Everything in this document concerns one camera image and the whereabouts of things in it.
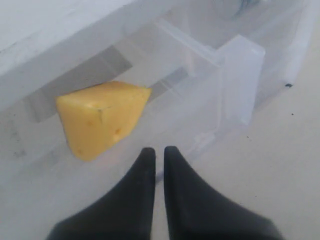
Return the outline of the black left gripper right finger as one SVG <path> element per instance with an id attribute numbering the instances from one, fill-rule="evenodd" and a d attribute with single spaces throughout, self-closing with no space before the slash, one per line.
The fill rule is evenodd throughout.
<path id="1" fill-rule="evenodd" d="M 171 240 L 282 240 L 275 224 L 223 196 L 176 146 L 164 149 L 164 198 Z"/>

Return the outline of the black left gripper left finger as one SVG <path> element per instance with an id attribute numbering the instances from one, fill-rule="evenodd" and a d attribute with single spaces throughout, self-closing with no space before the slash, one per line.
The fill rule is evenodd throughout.
<path id="1" fill-rule="evenodd" d="M 57 223 L 49 240 L 149 240 L 155 202 L 156 153 L 143 148 L 102 198 Z"/>

